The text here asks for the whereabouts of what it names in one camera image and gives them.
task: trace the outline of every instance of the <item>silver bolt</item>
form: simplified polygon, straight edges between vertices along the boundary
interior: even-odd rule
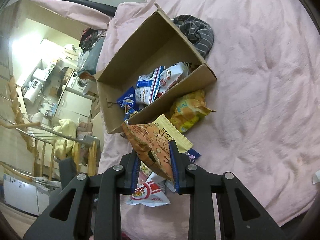
[[[87,175],[85,175],[84,173],[80,173],[80,174],[78,174],[77,179],[84,180],[86,177],[87,177]]]
[[[226,177],[226,179],[233,179],[234,175],[231,172],[226,172],[226,174],[224,174],[224,176]]]
[[[122,170],[122,168],[123,168],[123,166],[121,164],[116,164],[115,166],[113,166],[113,169],[115,171],[120,171],[120,170]]]
[[[189,164],[188,165],[188,170],[194,171],[196,169],[197,169],[197,165],[195,165],[195,164]]]

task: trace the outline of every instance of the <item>white cabinet door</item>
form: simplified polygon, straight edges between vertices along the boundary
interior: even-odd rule
[[[90,117],[91,104],[92,100],[88,98],[64,91],[59,106],[69,111]]]
[[[54,116],[59,119],[71,119],[75,123],[78,121],[78,119],[80,119],[80,122],[88,122],[87,116],[83,116],[81,114],[69,111],[61,106],[58,106],[57,111]]]

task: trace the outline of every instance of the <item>pink blanket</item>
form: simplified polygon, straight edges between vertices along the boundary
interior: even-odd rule
[[[173,18],[206,21],[215,40],[206,58],[218,81],[206,90],[217,110],[185,135],[209,172],[233,172],[279,225],[310,206],[320,168],[320,38],[298,0],[147,0],[120,4],[109,23],[98,69],[159,6]],[[99,173],[131,146],[105,132]],[[134,239],[187,239],[189,197],[170,205],[122,203],[122,228]]]

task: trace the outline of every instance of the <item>striped cloth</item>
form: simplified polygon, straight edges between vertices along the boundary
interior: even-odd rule
[[[191,15],[179,15],[172,19],[204,58],[213,45],[213,30],[209,24]]]

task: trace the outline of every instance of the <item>cardboard box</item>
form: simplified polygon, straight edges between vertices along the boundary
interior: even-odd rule
[[[168,111],[175,99],[216,81],[215,74],[203,57],[158,7],[124,43],[107,67],[95,75],[107,132],[123,131],[121,124],[124,121],[124,110],[116,100],[130,86],[135,87],[140,75],[149,74],[159,66],[167,68],[181,61],[200,66],[167,93],[132,116],[130,124],[150,122]]]

